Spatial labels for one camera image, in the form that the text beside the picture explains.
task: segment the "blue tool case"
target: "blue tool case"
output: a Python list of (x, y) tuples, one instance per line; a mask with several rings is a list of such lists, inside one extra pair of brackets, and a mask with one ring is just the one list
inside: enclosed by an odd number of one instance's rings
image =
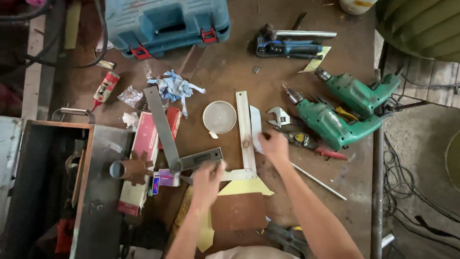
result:
[(107, 0), (105, 21), (109, 40), (128, 58), (158, 58), (230, 36), (226, 0)]

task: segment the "yellow handle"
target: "yellow handle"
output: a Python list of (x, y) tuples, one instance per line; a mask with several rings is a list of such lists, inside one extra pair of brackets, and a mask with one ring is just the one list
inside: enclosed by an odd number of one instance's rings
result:
[(347, 117), (348, 119), (350, 120), (356, 120), (358, 121), (358, 118), (356, 118), (355, 115), (351, 114), (351, 113), (348, 113), (347, 111), (345, 111), (344, 109), (342, 109), (342, 107), (337, 107), (335, 108), (335, 112), (339, 115), (342, 115), (344, 117)]

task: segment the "red handle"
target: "red handle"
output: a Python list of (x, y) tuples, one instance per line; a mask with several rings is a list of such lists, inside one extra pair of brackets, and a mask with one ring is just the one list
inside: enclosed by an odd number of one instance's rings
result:
[(341, 160), (345, 160), (345, 161), (348, 160), (348, 157), (345, 156), (344, 154), (340, 154), (338, 152), (329, 150), (329, 149), (324, 148), (324, 147), (318, 147), (317, 149), (315, 149), (315, 152), (319, 153), (322, 156), (332, 157), (332, 158), (335, 158), (335, 159), (341, 159)]

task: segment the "green power drill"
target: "green power drill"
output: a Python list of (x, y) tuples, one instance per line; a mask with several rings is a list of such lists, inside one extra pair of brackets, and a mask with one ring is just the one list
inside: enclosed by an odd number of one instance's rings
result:
[(290, 88), (286, 89), (286, 92), (296, 105), (300, 118), (335, 151), (362, 139), (382, 124), (381, 118), (371, 114), (364, 121), (348, 125), (326, 104), (309, 102)]
[(350, 74), (331, 76), (325, 70), (317, 68), (315, 75), (326, 82), (333, 95), (359, 115), (368, 118), (374, 114), (374, 109), (384, 103), (401, 83), (399, 79), (401, 71), (402, 68), (395, 74), (386, 75), (382, 82), (371, 87), (361, 83)]

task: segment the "red latch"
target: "red latch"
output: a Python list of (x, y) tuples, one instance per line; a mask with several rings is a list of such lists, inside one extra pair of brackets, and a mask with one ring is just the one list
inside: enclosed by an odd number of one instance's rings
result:
[(141, 44), (139, 44), (139, 48), (134, 48), (133, 49), (132, 47), (129, 47), (129, 49), (131, 49), (131, 52), (139, 60), (148, 59), (148, 58), (152, 57), (152, 55), (150, 55), (150, 53), (147, 51), (147, 49), (144, 48)]
[(203, 29), (201, 29), (201, 37), (204, 43), (217, 42), (216, 32), (213, 27), (211, 27), (211, 31), (208, 32), (204, 32)]

